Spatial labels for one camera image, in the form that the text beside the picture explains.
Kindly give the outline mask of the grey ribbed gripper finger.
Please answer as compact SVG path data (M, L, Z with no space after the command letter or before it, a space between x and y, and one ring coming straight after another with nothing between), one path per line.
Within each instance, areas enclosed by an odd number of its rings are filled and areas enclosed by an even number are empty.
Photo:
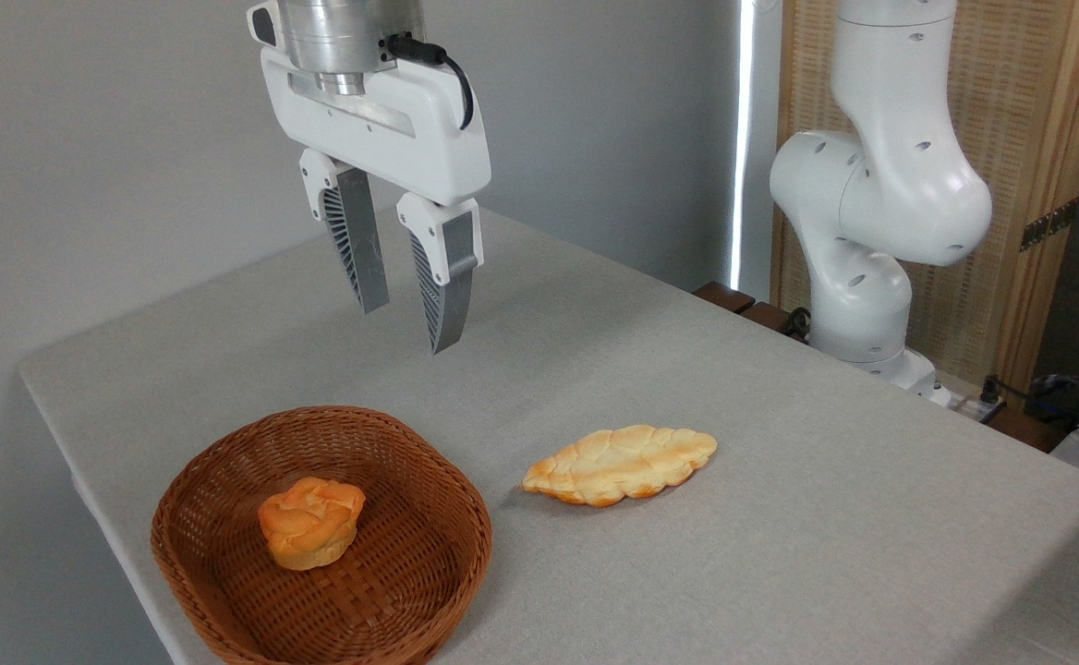
M328 228L346 277L366 314L386 306L386 269L368 174L314 149L299 160L311 213Z
M484 264L479 206L475 199L442 206L407 193L397 219L410 234L427 332L434 354L462 337L475 269Z

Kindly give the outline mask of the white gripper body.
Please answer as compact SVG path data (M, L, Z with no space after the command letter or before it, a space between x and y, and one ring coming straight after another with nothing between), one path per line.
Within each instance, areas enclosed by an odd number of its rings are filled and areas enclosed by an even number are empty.
M472 90L425 42L418 1L265 1L249 9L278 125L296 142L439 205L491 181Z

